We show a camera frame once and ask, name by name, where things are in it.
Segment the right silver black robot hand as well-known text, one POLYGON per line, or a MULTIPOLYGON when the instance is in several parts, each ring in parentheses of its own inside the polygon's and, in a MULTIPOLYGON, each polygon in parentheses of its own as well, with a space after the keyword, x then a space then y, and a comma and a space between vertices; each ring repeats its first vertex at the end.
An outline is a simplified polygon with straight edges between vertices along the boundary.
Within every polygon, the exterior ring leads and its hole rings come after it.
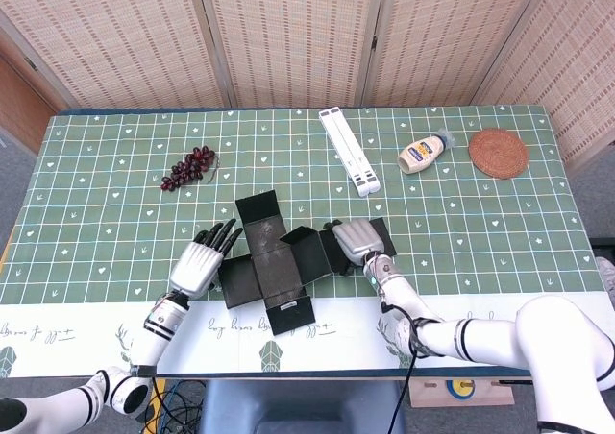
POLYGON ((336 274, 349 276, 356 268, 361 268, 366 274, 370 260, 384 253, 384 242, 367 219, 347 223, 333 220, 326 223, 323 230, 333 237, 336 246, 333 254, 333 271, 336 274))

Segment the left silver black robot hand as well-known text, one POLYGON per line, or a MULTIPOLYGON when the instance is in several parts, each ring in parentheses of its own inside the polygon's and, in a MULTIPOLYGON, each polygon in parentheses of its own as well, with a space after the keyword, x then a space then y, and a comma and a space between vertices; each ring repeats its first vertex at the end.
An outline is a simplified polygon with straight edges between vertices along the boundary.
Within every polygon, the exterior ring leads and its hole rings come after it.
POLYGON ((173 290, 191 299, 200 298, 217 277, 217 271, 227 257, 243 228, 234 231, 236 219, 216 223, 199 231, 186 246, 170 275, 173 290))

